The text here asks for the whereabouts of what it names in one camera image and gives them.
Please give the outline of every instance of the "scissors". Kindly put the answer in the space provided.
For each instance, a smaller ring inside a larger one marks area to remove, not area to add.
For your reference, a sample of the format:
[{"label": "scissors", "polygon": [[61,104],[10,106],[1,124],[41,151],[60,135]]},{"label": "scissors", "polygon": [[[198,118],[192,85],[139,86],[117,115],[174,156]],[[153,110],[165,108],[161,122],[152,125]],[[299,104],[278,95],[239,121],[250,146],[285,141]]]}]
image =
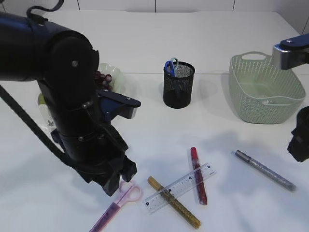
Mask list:
[{"label": "scissors", "polygon": [[[170,74],[171,77],[176,77],[178,65],[179,65],[178,59],[173,57],[172,59],[166,61],[164,69],[168,74]],[[179,99],[181,96],[179,83],[176,80],[172,80],[172,84],[176,92],[176,97]]]},{"label": "scissors", "polygon": [[166,61],[164,69],[172,77],[176,77],[175,71],[177,71],[178,65],[179,65],[178,59],[176,57],[173,57],[172,59]]},{"label": "scissors", "polygon": [[[131,195],[134,190],[138,190],[138,194],[135,197],[132,197]],[[137,202],[141,196],[142,190],[133,180],[128,183],[122,181],[119,185],[119,197],[105,211],[102,217],[92,227],[90,232],[101,231],[113,219],[113,217],[118,213],[122,206],[128,202]]]}]

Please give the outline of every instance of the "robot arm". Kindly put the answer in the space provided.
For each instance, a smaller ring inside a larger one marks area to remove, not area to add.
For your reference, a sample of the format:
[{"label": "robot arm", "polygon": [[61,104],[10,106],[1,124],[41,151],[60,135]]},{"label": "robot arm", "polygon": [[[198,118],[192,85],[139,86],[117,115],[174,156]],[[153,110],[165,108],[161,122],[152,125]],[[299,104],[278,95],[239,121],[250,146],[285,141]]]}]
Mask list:
[{"label": "robot arm", "polygon": [[[280,69],[287,70],[302,64],[309,64],[309,34],[281,41],[273,47],[272,62]],[[298,161],[309,159],[309,107],[299,111],[296,128],[288,151]]]},{"label": "robot arm", "polygon": [[[52,137],[65,153],[44,142],[40,132],[36,135],[86,182],[97,182],[111,196],[118,189],[120,176],[130,181],[137,172],[111,120],[117,115],[132,118],[140,102],[96,90],[98,52],[76,31],[38,15],[25,18],[0,13],[0,34],[0,81],[38,82],[57,128]],[[18,112],[18,104],[3,88],[0,94]],[[33,131],[39,130],[29,123],[30,118],[19,116]]]},{"label": "robot arm", "polygon": [[309,63],[309,34],[282,40],[273,47],[272,60],[280,69],[287,70]]}]

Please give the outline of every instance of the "white cabinet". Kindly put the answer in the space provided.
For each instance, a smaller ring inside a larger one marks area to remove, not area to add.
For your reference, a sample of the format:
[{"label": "white cabinet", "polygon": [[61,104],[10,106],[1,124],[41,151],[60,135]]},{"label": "white cabinet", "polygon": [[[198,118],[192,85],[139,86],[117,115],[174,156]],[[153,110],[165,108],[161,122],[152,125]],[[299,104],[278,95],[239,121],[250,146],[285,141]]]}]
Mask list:
[{"label": "white cabinet", "polygon": [[4,8],[2,4],[0,4],[0,12],[4,12]]},{"label": "white cabinet", "polygon": [[155,12],[155,0],[79,0],[81,10]]},{"label": "white cabinet", "polygon": [[[57,3],[58,0],[5,0],[3,5],[8,13],[26,16],[26,11],[31,6],[39,5],[50,9]],[[65,0],[60,10],[63,9],[78,10],[77,0]],[[44,12],[37,11],[37,13],[42,15]]]},{"label": "white cabinet", "polygon": [[308,34],[309,33],[309,22],[307,22],[307,25],[305,27],[304,33],[303,34]]},{"label": "white cabinet", "polygon": [[156,11],[232,11],[233,5],[234,0],[156,0]]},{"label": "white cabinet", "polygon": [[308,0],[236,0],[235,11],[278,12],[298,33],[302,33],[309,17]]}]

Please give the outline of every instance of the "ruler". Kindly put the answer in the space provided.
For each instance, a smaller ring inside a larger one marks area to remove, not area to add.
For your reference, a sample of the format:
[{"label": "ruler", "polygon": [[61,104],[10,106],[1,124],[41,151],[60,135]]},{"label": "ruler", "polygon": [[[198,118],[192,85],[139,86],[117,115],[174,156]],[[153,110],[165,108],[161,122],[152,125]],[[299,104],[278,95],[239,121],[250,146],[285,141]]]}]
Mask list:
[{"label": "ruler", "polygon": [[168,202],[160,195],[161,192],[167,190],[172,194],[175,198],[178,198],[184,195],[187,191],[194,188],[200,182],[196,181],[195,174],[196,172],[201,171],[203,176],[203,181],[208,179],[209,177],[213,176],[216,172],[212,169],[211,165],[205,163],[204,165],[200,166],[199,168],[195,169],[194,171],[188,173],[187,175],[181,177],[180,179],[176,180],[172,184],[166,186],[164,189],[160,190],[159,192],[151,195],[150,197],[146,198],[142,204],[146,207],[147,212],[149,214],[153,214],[155,211],[161,209]]}]

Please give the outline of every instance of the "red grapes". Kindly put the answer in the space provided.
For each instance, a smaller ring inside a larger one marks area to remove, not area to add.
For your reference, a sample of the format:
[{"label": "red grapes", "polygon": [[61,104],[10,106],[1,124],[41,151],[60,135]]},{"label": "red grapes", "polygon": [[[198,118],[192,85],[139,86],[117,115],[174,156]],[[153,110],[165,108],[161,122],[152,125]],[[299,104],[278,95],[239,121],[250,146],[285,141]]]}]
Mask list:
[{"label": "red grapes", "polygon": [[112,91],[112,86],[110,86],[111,81],[112,76],[110,74],[104,75],[100,71],[95,72],[95,83],[98,89],[107,89]]}]

